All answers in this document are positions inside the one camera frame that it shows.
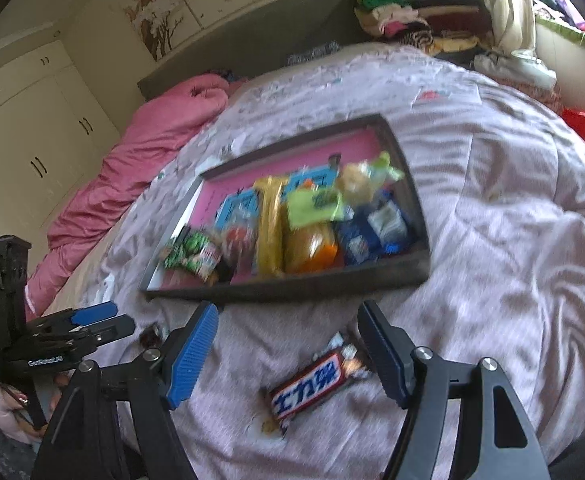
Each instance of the white wardrobe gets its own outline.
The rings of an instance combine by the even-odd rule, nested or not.
[[[29,272],[50,223],[118,140],[61,41],[0,68],[0,235],[32,244]]]

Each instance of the gray headboard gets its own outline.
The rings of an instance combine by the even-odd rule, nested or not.
[[[232,70],[255,77],[285,66],[330,41],[370,41],[354,15],[355,0],[277,0],[225,23],[184,48],[137,85],[146,100],[206,72]]]

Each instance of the pink blanket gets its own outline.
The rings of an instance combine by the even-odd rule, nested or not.
[[[228,104],[229,85],[213,74],[179,83],[144,104],[99,175],[80,189],[48,230],[50,253],[28,280],[29,316],[40,316],[71,273],[159,171]]]

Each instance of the metal screw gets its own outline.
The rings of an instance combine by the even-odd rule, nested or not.
[[[89,372],[95,367],[95,362],[92,359],[86,359],[79,363],[79,371],[80,372]]]
[[[481,365],[483,368],[485,368],[486,370],[488,370],[490,372],[494,372],[499,367],[499,364],[497,363],[497,361],[492,359],[492,357],[486,357],[485,359],[483,359],[481,361]]]
[[[150,348],[143,352],[143,359],[144,361],[148,361],[149,363],[156,361],[161,357],[161,352],[156,348]]]
[[[416,356],[423,361],[429,361],[430,359],[432,359],[432,350],[429,349],[427,346],[419,346],[419,348],[416,349],[415,353]]]

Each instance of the chocolate bar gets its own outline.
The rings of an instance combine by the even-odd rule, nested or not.
[[[268,393],[274,420],[285,432],[299,412],[323,402],[349,380],[368,377],[371,372],[367,362],[362,350],[346,344],[341,333],[336,334],[311,365]]]

